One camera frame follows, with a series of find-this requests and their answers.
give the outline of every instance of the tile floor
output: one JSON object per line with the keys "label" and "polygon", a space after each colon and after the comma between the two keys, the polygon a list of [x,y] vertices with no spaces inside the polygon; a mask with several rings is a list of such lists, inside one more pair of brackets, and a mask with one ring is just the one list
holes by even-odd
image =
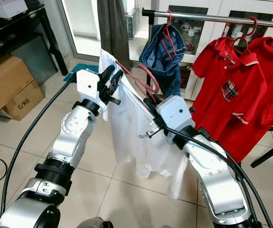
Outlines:
{"label": "tile floor", "polygon": [[[68,68],[80,61],[83,60],[68,61]],[[44,100],[20,122],[0,117],[0,158],[8,164],[26,129],[64,84],[62,79],[63,76],[56,73],[42,85]],[[32,131],[12,172],[7,205],[17,198],[27,181],[35,176],[34,166],[44,161],[59,132],[61,119],[70,112],[73,103],[78,99],[72,84],[52,104]],[[273,157],[255,169],[250,167],[254,159],[271,147],[273,132],[268,132],[246,157],[242,166],[261,195],[273,222]],[[164,224],[174,228],[213,227],[205,203],[197,190],[197,179],[190,168],[185,172],[180,199],[169,199],[166,195],[169,180],[154,174],[141,180],[135,174],[133,163],[117,167],[110,124],[100,118],[72,181],[69,196],[59,207],[60,228],[76,227],[79,222],[94,216],[110,219],[116,228],[159,228]],[[2,186],[3,181],[0,181],[0,198]],[[255,209],[259,220],[266,224],[257,204]]]}

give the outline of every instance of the white cabinet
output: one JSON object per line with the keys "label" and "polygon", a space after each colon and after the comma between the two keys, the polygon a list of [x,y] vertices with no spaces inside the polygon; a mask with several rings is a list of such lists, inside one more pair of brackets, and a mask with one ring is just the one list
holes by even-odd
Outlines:
{"label": "white cabinet", "polygon": [[[219,9],[218,16],[224,17],[240,17],[248,18],[250,16],[255,16],[257,19],[273,21],[273,1],[262,1],[262,0],[223,0]],[[227,35],[230,36],[233,33],[235,24],[229,25],[229,30]],[[240,31],[246,34],[251,26],[243,25]],[[217,39],[222,36],[222,32],[225,28],[225,23],[216,22],[214,28],[212,29],[212,34],[210,36],[210,41]],[[273,28],[258,27],[254,38],[259,37],[273,37]],[[238,47],[245,47],[245,43],[241,40],[238,43]],[[197,79],[191,100],[195,100],[198,95],[203,79]]]}
{"label": "white cabinet", "polygon": [[[193,13],[205,15],[217,15],[222,0],[160,0],[157,11],[168,11],[177,13]],[[167,18],[158,18],[157,23],[167,23]],[[210,41],[214,28],[214,22],[194,21],[186,19],[172,19],[172,25],[181,33],[185,43],[185,54],[182,62],[193,63],[201,51]],[[181,83],[182,96],[191,99],[196,83],[196,78],[190,74],[186,83]]]}

